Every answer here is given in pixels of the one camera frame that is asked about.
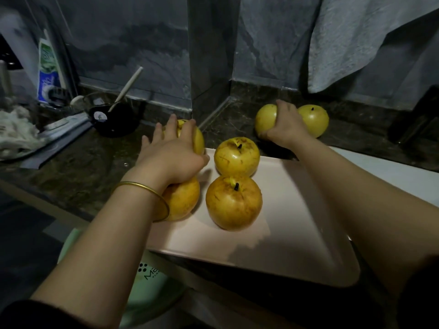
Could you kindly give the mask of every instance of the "apple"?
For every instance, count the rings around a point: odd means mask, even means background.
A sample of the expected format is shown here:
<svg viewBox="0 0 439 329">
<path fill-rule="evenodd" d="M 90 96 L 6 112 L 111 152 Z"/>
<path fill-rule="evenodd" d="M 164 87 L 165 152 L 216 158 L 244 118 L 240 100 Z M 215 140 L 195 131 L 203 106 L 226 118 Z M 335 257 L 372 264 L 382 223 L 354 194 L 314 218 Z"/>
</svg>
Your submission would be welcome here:
<svg viewBox="0 0 439 329">
<path fill-rule="evenodd" d="M 308 127 L 308 132 L 315 138 L 321 136 L 329 124 L 328 113 L 318 105 L 303 105 L 298 110 Z"/>
<path fill-rule="evenodd" d="M 262 208 L 262 193 L 246 175 L 222 175 L 207 188 L 206 206 L 212 220 L 227 231 L 249 227 Z"/>
<path fill-rule="evenodd" d="M 168 221 L 176 221 L 186 217 L 198 202 L 200 183 L 196 177 L 189 181 L 169 185 L 162 194 L 169 205 Z"/>
<path fill-rule="evenodd" d="M 222 142 L 213 160 L 220 174 L 251 176 L 259 165 L 258 146 L 249 138 L 234 137 Z"/>
<path fill-rule="evenodd" d="M 266 104 L 256 114 L 255 131 L 258 137 L 262 132 L 274 127 L 276 123 L 277 106 L 274 104 Z"/>
<path fill-rule="evenodd" d="M 181 128 L 187 120 L 179 119 L 177 124 L 177 136 L 180 137 Z M 194 131 L 194 152 L 196 154 L 202 155 L 204 154 L 204 137 L 203 133 L 201 133 L 198 127 L 195 127 Z"/>
</svg>

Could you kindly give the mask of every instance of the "hanging towel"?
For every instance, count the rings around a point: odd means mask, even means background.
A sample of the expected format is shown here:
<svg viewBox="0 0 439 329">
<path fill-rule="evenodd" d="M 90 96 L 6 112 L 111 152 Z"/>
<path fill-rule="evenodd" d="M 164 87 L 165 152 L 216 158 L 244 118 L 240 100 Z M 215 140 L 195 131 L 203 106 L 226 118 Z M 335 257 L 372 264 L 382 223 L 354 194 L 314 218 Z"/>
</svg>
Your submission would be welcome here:
<svg viewBox="0 0 439 329">
<path fill-rule="evenodd" d="M 311 36 L 308 91 L 367 65 L 387 33 L 439 8 L 439 0 L 322 0 Z"/>
</svg>

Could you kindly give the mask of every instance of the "bracelet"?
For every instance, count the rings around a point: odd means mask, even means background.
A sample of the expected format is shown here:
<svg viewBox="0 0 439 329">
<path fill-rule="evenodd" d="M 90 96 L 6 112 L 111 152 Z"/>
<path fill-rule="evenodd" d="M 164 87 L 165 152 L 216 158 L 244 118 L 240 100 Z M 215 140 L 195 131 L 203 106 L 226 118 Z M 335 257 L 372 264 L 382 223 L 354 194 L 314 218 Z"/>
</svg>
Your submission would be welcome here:
<svg viewBox="0 0 439 329">
<path fill-rule="evenodd" d="M 146 190 L 148 190 L 149 192 L 151 192 L 151 193 L 157 195 L 157 196 L 162 200 L 162 202 L 165 204 L 166 215 L 165 215 L 165 217 L 162 218 L 162 219 L 158 219 L 158 220 L 152 221 L 153 223 L 156 223 L 156 222 L 158 222 L 158 221 L 164 221 L 164 220 L 166 220 L 166 219 L 169 217 L 169 214 L 170 214 L 169 204 L 166 202 L 166 200 L 163 198 L 163 196 L 160 195 L 159 193 L 157 193 L 154 189 L 152 189 L 152 188 L 150 188 L 150 187 L 148 187 L 148 186 L 142 185 L 141 183 L 137 183 L 137 182 L 121 181 L 121 182 L 119 182 L 119 183 L 116 185 L 116 187 L 114 187 L 112 193 L 114 193 L 114 191 L 116 190 L 116 188 L 118 188 L 119 186 L 123 186 L 123 185 L 137 186 L 137 187 L 140 187 L 140 188 L 146 189 Z M 158 214 L 160 211 L 162 211 L 162 210 L 158 210 L 157 208 L 155 208 L 155 210 L 154 210 L 154 215 Z"/>
</svg>

